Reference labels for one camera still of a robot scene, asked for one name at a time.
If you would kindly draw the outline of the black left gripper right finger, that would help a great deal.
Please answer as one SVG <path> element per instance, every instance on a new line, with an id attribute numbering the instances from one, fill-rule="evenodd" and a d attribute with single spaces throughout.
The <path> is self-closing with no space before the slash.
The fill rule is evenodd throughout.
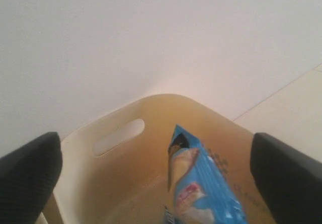
<path id="1" fill-rule="evenodd" d="M 321 162 L 260 132 L 250 170 L 276 223 L 321 223 Z"/>

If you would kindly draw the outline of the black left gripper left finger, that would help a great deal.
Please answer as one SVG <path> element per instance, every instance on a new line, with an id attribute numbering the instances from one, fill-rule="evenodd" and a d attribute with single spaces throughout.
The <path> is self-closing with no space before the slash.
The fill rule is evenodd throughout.
<path id="1" fill-rule="evenodd" d="M 1 223 L 35 223 L 61 169 L 56 132 L 45 133 L 1 157 Z"/>

